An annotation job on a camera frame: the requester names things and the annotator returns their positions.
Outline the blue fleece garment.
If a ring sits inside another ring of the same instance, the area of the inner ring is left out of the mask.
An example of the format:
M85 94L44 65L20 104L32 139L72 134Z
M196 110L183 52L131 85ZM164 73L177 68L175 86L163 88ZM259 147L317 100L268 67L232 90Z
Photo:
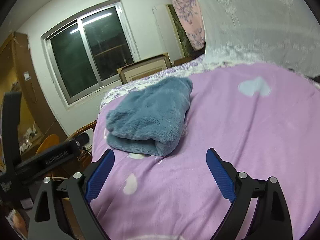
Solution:
M178 145L193 83L168 77L128 94L106 116L107 143L115 149L165 157Z

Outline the wooden chair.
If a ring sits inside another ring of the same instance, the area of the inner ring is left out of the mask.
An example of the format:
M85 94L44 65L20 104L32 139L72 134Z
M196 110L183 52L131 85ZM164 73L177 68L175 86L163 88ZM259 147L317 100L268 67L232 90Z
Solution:
M97 124L97 120L94 120L93 122L90 122L89 124L83 126L82 128L78 129L76 132L74 132L72 135L70 135L66 140L62 140L59 138L59 136L57 134L51 134L49 135L39 146L39 148L36 151L35 155L38 155L42 152L44 152L45 150L53 147L53 146L57 146L62 142L65 141L71 141L73 139L76 140L78 146L80 148L84 147L85 145L87 145L90 141L89 135L86 133L87 130L95 130Z

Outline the brown wooden cabinet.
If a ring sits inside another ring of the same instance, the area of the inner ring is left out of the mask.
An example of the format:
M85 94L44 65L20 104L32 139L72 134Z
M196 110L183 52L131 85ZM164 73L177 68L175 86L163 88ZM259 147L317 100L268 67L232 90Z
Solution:
M12 32L1 45L1 98L4 93L21 92L20 124L18 126L19 145L31 146L21 150L25 160L36 154L41 143L51 134L60 139L67 138L40 87L25 34Z

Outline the purple floral bedsheet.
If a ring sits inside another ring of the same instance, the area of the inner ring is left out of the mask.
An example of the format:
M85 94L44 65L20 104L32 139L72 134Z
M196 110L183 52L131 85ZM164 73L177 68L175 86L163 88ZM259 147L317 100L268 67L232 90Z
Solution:
M112 88L105 93L100 103L99 112L101 112L103 108L111 101L121 96L125 96L131 92L142 90L150 85L154 85L159 81L166 79L167 77L172 77L172 76L189 77L190 75L193 75L193 74L210 72L218 68L233 68L233 67L243 65L242 63L234 63L234 62L227 62L227 61L222 61L220 63L217 63L217 62L204 63L203 60L204 60L204 55L201 55L198 58L191 60L187 63L181 64L166 70L161 70L160 72L157 72L150 76L143 77L141 79L131 81L124 85L120 85L118 87Z

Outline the aluminium sliding window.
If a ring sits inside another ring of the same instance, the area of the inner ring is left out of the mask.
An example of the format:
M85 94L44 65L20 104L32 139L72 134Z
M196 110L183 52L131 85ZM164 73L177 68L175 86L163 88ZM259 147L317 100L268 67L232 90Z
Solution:
M117 70L140 60L121 0L89 7L41 36L68 105L120 80Z

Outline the white lace cover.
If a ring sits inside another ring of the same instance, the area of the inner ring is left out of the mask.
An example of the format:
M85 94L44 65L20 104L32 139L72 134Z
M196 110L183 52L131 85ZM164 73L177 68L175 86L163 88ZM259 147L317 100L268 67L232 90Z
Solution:
M319 75L319 22L304 0L197 0L205 63L273 63Z

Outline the pink floral cloth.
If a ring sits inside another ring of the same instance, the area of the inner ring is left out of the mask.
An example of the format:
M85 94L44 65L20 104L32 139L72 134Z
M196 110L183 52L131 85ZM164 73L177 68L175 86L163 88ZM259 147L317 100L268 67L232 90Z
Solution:
M180 23L194 50L205 45L205 33L200 6L197 0L171 0Z

